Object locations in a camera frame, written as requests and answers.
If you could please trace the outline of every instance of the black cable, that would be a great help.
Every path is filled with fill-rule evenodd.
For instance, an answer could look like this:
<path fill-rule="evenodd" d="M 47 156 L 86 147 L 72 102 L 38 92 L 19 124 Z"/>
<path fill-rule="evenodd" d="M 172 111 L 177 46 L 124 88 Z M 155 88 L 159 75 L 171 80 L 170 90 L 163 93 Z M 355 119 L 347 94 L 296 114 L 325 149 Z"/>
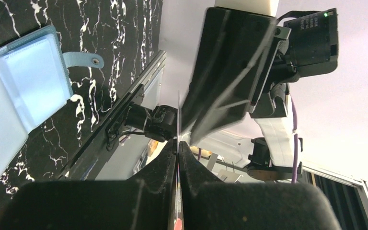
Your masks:
<path fill-rule="evenodd" d="M 277 24 L 279 24 L 280 21 L 285 18 L 299 18 L 299 17 L 304 17 L 304 16 L 307 16 L 313 13 L 318 13 L 318 12 L 319 11 L 290 11 L 280 16 L 279 18 L 277 18 Z"/>
<path fill-rule="evenodd" d="M 122 132 L 121 136 L 126 136 L 126 135 L 145 135 L 144 132 L 134 132 L 134 131 L 126 131 L 126 132 Z"/>

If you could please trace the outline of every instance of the white ceiling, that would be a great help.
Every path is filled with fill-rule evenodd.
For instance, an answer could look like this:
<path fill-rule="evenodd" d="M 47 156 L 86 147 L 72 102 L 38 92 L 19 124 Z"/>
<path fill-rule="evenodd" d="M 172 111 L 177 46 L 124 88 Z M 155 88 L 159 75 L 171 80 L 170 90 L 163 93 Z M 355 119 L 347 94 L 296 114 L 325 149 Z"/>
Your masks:
<path fill-rule="evenodd" d="M 214 0 L 164 0 L 160 48 L 167 51 L 161 104 L 185 97 L 207 7 Z M 331 74 L 291 84 L 297 107 L 303 157 L 344 174 L 368 178 L 368 0 L 280 0 L 277 16 L 290 10 L 337 8 L 338 68 Z M 229 131 L 262 136 L 247 115 Z"/>

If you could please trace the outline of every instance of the black curtain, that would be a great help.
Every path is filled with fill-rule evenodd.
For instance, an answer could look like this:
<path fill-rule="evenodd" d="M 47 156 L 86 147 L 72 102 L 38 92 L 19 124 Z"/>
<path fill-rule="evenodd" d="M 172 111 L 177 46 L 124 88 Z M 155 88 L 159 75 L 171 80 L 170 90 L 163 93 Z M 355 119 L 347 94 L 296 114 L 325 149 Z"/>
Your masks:
<path fill-rule="evenodd" d="M 356 188 L 303 172 L 301 183 L 315 184 L 329 199 L 343 230 L 368 230 L 368 218 Z"/>

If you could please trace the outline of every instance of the screw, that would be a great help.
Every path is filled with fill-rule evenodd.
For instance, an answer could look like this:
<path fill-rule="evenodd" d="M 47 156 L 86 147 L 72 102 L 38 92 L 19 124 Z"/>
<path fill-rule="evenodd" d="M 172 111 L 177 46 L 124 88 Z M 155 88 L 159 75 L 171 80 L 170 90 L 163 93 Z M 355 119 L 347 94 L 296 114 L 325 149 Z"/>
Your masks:
<path fill-rule="evenodd" d="M 279 35 L 281 33 L 281 30 L 279 28 L 277 28 L 275 31 L 274 31 L 274 35 Z"/>
<path fill-rule="evenodd" d="M 98 59 L 96 59 L 96 58 L 93 58 L 93 59 L 92 59 L 92 62 L 93 62 L 95 65 L 98 65 L 98 64 L 99 64 L 99 60 L 98 60 Z"/>

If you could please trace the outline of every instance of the wallet strap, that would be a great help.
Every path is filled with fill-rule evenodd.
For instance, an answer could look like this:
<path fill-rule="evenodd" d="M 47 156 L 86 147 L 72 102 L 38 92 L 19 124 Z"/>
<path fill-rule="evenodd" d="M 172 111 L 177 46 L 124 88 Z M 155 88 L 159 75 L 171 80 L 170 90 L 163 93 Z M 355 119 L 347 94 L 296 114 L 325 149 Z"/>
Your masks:
<path fill-rule="evenodd" d="M 102 68 L 104 67 L 104 59 L 98 54 L 82 53 L 82 52 L 67 52 L 63 53 L 64 62 L 66 67 L 82 66 Z"/>

